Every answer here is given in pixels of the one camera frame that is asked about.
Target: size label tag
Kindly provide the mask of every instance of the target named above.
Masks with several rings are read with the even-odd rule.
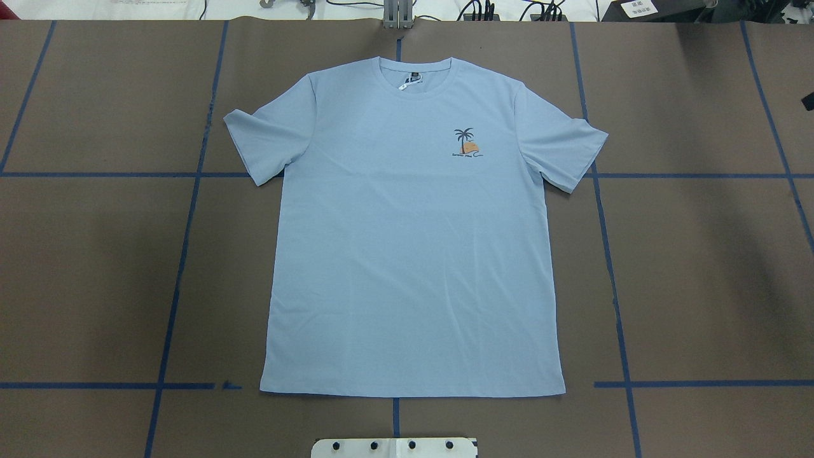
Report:
[[[652,0],[636,0],[635,2],[622,3],[622,9],[629,18],[654,15],[659,12]]]
[[[418,84],[421,81],[423,81],[423,79],[421,79],[421,73],[412,72],[410,76],[405,79],[405,83],[399,86],[399,90],[404,90],[406,87],[412,86],[413,84]]]

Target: black device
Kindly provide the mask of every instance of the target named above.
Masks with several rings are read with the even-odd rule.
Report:
[[[560,22],[560,21],[568,22],[568,18],[563,13],[559,13],[559,14],[549,13],[549,14],[546,14],[546,15],[534,14],[534,15],[529,15],[529,17],[532,18],[532,21],[536,20],[536,21],[541,21],[541,22]]]
[[[477,18],[477,15],[475,15],[475,18],[472,19],[472,14],[466,13],[465,15],[463,15],[462,19],[464,19],[464,20],[477,20],[478,18]],[[501,15],[491,15],[491,16],[489,16],[489,19],[487,19],[487,20],[500,20],[500,19],[501,19]]]
[[[814,92],[812,92],[811,94],[806,95],[805,97],[803,97],[803,106],[809,112],[814,110]]]
[[[710,22],[724,23],[751,20],[765,24],[782,23],[781,13],[790,0],[718,0],[707,8],[703,0],[651,0],[659,12],[630,18],[624,12],[624,3],[612,2],[602,22]]]

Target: t-shirt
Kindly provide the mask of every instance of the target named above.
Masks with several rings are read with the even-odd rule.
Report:
[[[543,181],[607,134],[459,59],[310,73],[224,118],[260,186],[285,169],[260,389],[565,392]]]

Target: white plastic bracket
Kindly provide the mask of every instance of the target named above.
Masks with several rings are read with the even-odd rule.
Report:
[[[474,438],[320,439],[311,458],[477,458]]]

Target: metal clamp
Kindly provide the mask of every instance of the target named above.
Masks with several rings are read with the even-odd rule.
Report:
[[[411,29],[412,27],[412,0],[384,0],[385,29]]]

